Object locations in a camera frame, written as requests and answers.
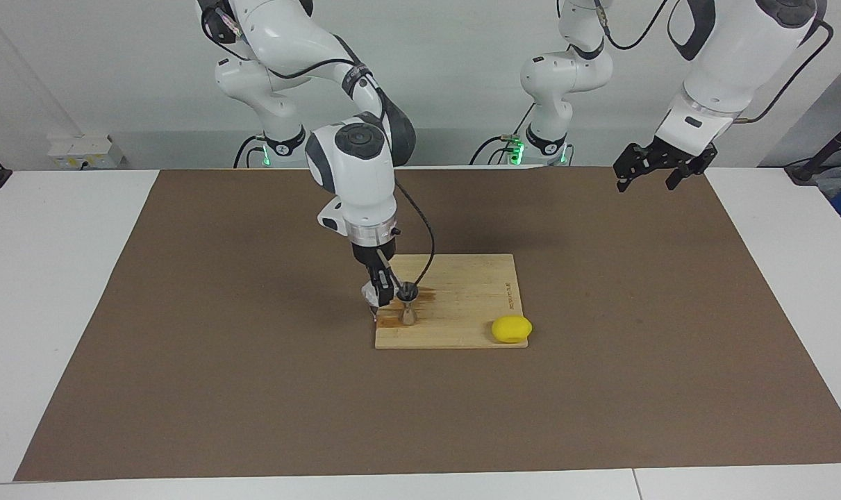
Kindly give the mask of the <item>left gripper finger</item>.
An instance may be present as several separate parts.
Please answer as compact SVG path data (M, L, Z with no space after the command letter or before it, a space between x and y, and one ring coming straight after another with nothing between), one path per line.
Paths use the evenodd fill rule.
M674 168L674 171L668 175L665 186L668 190L673 191L676 190L681 181L693 175L702 175L710 167L715 156L717 156L717 151L704 151L701 155L695 156L689 161L678 162L677 168Z
M617 178L618 192L626 192L633 180L648 175L655 170L649 164L651 152L651 145L644 147L637 143L630 143L624 148L612 165Z

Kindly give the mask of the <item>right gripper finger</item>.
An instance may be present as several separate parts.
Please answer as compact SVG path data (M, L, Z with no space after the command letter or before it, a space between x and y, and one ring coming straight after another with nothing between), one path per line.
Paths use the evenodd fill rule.
M369 269L369 281L367 282L367 304L372 308L381 308L389 305L395 296L394 285L388 279L384 269Z
M398 278L398 276L396 276L394 270L392 269L392 266L389 263L388 257L385 256L384 251L376 250L376 252L378 253L378 259L384 266L384 270L386 271L386 275L388 275L389 281L391 281L394 285L394 293L398 294L398 292L400 292L402 289L401 279Z

